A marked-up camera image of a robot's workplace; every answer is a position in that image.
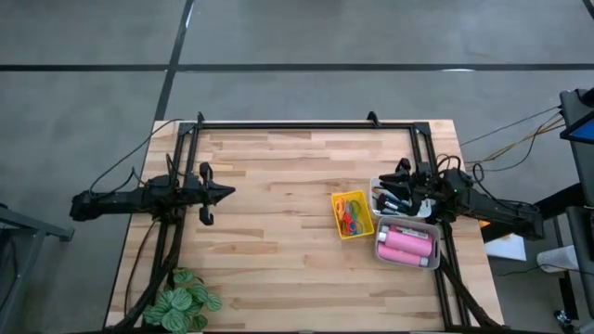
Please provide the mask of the green handled scissors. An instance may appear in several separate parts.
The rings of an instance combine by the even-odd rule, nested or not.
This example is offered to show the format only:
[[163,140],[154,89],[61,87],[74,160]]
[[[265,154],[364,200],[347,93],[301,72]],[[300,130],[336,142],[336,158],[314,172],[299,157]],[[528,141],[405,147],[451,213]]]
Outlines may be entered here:
[[347,201],[346,213],[349,216],[349,220],[351,222],[364,224],[367,221],[366,207],[358,200]]

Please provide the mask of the white plastic basket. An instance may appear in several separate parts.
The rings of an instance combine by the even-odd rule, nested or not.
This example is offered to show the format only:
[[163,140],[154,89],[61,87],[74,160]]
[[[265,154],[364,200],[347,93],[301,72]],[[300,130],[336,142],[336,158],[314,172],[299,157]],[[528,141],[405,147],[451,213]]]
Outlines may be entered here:
[[[383,217],[383,216],[377,214],[377,207],[376,207],[376,198],[380,194],[385,194],[387,196],[395,198],[395,196],[392,193],[390,193],[389,191],[385,190],[384,188],[382,188],[380,186],[380,180],[378,178],[372,178],[369,183],[370,208],[375,215],[377,215],[379,217]],[[405,218],[414,219],[414,220],[422,220],[422,219],[428,218],[432,214],[432,204],[433,204],[432,199],[424,200],[424,202],[423,202],[423,209],[424,209],[424,214],[425,214],[424,217],[408,216]]]

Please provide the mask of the black diagonal beam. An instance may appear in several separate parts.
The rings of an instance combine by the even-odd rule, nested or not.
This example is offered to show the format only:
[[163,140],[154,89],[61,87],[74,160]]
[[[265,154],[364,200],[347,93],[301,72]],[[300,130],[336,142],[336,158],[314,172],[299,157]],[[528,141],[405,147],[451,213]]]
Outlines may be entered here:
[[570,206],[584,206],[587,202],[580,183],[568,186],[536,203],[528,205],[528,212],[520,212],[519,218],[506,216],[503,222],[487,219],[488,225],[481,228],[484,242],[515,234],[527,240],[540,240],[545,236],[544,223],[565,212]]

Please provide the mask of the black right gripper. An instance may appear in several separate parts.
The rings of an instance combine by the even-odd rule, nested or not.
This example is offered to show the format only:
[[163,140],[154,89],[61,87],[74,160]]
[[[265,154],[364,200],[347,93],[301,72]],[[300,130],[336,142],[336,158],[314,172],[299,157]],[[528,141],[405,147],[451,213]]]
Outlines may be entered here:
[[[449,161],[441,160],[437,164],[437,168],[439,169],[444,162]],[[432,209],[432,213],[458,214],[457,190],[450,181],[453,176],[459,176],[459,166],[439,169],[435,173],[428,162],[422,162],[416,166],[411,175],[407,170],[399,170],[394,173],[382,174],[379,179],[381,180],[380,186],[399,200],[410,200],[412,193],[419,193],[425,199],[435,201],[437,208]]]

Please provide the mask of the grey metal table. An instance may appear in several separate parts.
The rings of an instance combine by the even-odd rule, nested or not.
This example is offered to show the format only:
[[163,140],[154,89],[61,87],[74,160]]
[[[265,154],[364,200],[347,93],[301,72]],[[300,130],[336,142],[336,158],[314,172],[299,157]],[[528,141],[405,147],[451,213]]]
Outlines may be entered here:
[[21,263],[19,263],[18,255],[14,257],[17,265],[16,276],[5,300],[0,302],[0,334],[7,334],[13,328],[20,311],[25,292],[32,278],[35,262],[41,252],[45,238],[53,236],[60,241],[71,241],[74,228],[65,228],[34,219],[14,212],[4,204],[0,204],[0,223],[9,225],[9,228],[3,229],[3,232],[20,232],[31,238],[31,246],[22,256]]

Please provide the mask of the monitor with blue screen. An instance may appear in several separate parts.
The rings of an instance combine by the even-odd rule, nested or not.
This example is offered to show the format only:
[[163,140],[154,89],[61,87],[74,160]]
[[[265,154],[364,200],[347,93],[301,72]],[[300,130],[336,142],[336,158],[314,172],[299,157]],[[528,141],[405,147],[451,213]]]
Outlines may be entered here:
[[594,110],[567,126],[560,133],[560,138],[572,142],[594,145]]

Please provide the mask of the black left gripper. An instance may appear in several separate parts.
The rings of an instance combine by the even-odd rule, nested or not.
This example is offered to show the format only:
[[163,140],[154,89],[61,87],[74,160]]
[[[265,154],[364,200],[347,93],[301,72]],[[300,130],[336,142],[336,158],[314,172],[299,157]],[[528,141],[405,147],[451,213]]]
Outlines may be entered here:
[[213,182],[213,176],[209,173],[203,176],[191,173],[184,179],[183,204],[188,206],[195,204],[217,205],[235,191],[233,186],[224,186]]

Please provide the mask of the yellow plastic basket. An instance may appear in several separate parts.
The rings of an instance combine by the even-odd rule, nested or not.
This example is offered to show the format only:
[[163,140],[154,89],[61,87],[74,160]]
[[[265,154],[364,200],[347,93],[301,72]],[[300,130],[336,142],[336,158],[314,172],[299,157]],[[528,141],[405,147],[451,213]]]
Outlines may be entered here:
[[[346,201],[346,205],[347,205],[348,200],[358,200],[361,204],[363,204],[366,207],[367,221],[364,224],[362,224],[364,227],[364,232],[362,234],[354,235],[354,236],[345,236],[342,233],[341,221],[339,221],[337,219],[337,216],[336,216],[336,213],[334,210],[334,202],[337,198],[344,198]],[[373,235],[375,233],[374,223],[373,223],[373,220],[371,219],[371,215],[370,215],[370,212],[368,209],[368,204],[365,199],[365,194],[362,190],[350,191],[350,192],[345,192],[345,193],[335,193],[335,194],[331,195],[330,200],[331,200],[331,206],[332,206],[333,213],[334,213],[335,223],[338,228],[338,233],[339,233],[339,236],[341,239],[359,238],[359,237]]]

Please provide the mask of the black equipment stand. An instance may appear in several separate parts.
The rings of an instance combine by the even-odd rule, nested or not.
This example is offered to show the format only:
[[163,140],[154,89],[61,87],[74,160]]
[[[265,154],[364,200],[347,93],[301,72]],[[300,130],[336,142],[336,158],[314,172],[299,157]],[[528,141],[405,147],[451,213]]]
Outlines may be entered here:
[[[594,87],[588,90],[575,89],[561,92],[560,99],[566,129],[571,123],[594,110]],[[590,211],[591,218],[590,223],[586,223],[585,236],[589,257],[594,261],[594,145],[569,142],[571,143],[575,167],[587,202],[585,206]]]

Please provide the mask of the black metal rig frame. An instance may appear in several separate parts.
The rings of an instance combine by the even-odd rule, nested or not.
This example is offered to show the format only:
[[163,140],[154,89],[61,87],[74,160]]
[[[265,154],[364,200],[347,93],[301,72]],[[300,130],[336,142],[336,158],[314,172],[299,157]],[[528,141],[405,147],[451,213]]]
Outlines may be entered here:
[[197,161],[235,191],[203,225],[187,212],[179,263],[222,307],[210,331],[432,331],[456,322],[433,271],[381,262],[373,237],[342,239],[330,198],[415,159],[409,121],[206,122]]

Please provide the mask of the white paper sheet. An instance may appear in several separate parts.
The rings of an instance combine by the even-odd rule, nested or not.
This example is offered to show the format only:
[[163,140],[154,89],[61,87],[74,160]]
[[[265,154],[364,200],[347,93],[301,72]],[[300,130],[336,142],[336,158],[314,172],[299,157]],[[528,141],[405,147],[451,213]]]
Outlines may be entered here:
[[510,234],[484,244],[488,256],[514,261],[526,261],[524,238]]

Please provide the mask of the white paper towel roll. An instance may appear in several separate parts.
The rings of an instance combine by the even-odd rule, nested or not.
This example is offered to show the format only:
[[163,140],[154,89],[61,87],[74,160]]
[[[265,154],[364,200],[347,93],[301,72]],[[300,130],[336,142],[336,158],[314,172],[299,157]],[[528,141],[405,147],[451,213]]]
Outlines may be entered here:
[[546,273],[579,269],[575,247],[573,245],[542,251],[536,256],[536,263]]

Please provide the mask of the pink paint bottle white cap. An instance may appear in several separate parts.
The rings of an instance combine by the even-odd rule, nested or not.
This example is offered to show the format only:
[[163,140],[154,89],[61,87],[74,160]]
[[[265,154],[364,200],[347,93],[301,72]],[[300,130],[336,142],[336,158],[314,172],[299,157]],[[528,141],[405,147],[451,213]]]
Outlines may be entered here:
[[416,254],[390,248],[382,243],[378,244],[378,255],[386,261],[407,264],[417,267],[427,267],[429,260]]
[[384,225],[378,234],[378,241],[389,248],[421,257],[429,257],[433,253],[431,235],[397,225]]

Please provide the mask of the green potted plant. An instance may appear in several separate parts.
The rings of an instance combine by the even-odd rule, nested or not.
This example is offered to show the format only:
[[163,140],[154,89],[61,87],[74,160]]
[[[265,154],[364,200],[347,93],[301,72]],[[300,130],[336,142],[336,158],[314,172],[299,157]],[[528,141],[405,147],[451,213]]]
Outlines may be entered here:
[[209,323],[204,310],[217,312],[223,302],[203,280],[188,268],[175,268],[172,286],[166,285],[154,304],[143,312],[143,321],[161,326],[172,334],[202,331]]

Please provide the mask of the grey plastic basket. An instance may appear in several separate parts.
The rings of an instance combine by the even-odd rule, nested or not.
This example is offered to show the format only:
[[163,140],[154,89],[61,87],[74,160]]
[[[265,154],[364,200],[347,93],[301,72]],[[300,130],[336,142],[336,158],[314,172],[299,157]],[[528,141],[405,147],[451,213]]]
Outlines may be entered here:
[[[384,225],[397,225],[397,226],[414,229],[414,230],[431,235],[433,237],[433,253],[429,257],[426,257],[429,260],[428,266],[427,267],[417,267],[417,266],[401,264],[401,263],[393,263],[393,262],[383,260],[378,255],[378,244],[381,243],[378,241],[378,234]],[[428,224],[425,224],[423,222],[418,222],[418,221],[406,220],[406,219],[403,219],[402,217],[385,216],[385,217],[382,217],[378,221],[378,231],[376,232],[376,235],[375,235],[374,255],[382,263],[397,264],[397,265],[403,265],[403,266],[414,267],[414,268],[419,268],[419,269],[435,270],[438,268],[438,266],[440,264],[440,245],[439,245],[440,240],[441,240],[441,232],[439,231],[439,229],[437,227],[435,227],[433,225],[428,225]]]

